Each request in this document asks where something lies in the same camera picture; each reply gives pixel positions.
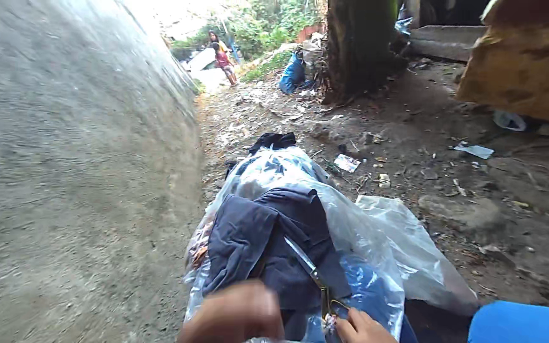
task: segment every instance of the child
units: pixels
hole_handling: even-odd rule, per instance
[[[215,59],[217,66],[219,66],[226,74],[226,77],[230,81],[232,86],[236,85],[236,75],[234,74],[234,68],[232,62],[225,52],[220,51],[220,45],[218,43],[212,43],[211,48],[215,50]]]

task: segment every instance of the white plastic bag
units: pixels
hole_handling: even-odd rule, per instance
[[[354,254],[378,271],[383,279],[389,307],[388,327],[399,338],[403,319],[404,291],[408,299],[421,299],[459,314],[477,309],[475,294],[431,241],[416,217],[399,199],[360,198],[355,205],[337,189],[329,175],[300,148],[261,148],[236,165],[190,239],[188,252],[204,241],[204,228],[224,198],[234,194],[254,200],[276,187],[313,188],[325,210],[330,236],[336,250]],[[208,275],[208,257],[198,270],[187,254],[187,283],[192,284],[186,320],[202,302],[202,286]]]

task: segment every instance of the tree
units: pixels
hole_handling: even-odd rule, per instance
[[[328,1],[330,101],[345,101],[386,82],[400,63],[389,51],[397,12],[397,0]]]

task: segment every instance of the bush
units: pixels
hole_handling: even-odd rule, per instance
[[[303,28],[317,21],[312,1],[249,0],[249,5],[233,9],[226,24],[236,45],[240,46],[240,53],[244,58],[253,60],[264,52],[277,49],[282,43],[294,41]],[[214,15],[194,37],[173,42],[172,54],[178,60],[185,60],[193,51],[202,50],[209,43],[209,30],[214,30],[228,44],[229,40],[218,26],[219,21]]]
[[[273,58],[267,63],[258,66],[254,70],[246,72],[246,74],[241,77],[241,81],[251,82],[256,80],[263,80],[264,75],[270,73],[273,70],[278,70],[285,67],[289,62],[289,58],[292,57],[292,53],[292,51],[277,52],[273,56]]]

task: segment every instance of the dirt path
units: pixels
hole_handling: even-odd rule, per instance
[[[223,184],[225,161],[246,156],[258,136],[294,132],[348,198],[403,199],[482,302],[549,306],[549,138],[501,129],[492,110],[455,101],[462,68],[423,60],[378,94],[331,111],[310,94],[283,95],[277,77],[203,95],[205,199]],[[495,153],[452,150],[461,140]],[[354,173],[331,168],[340,144],[362,162]],[[379,187],[380,174],[390,188]]]

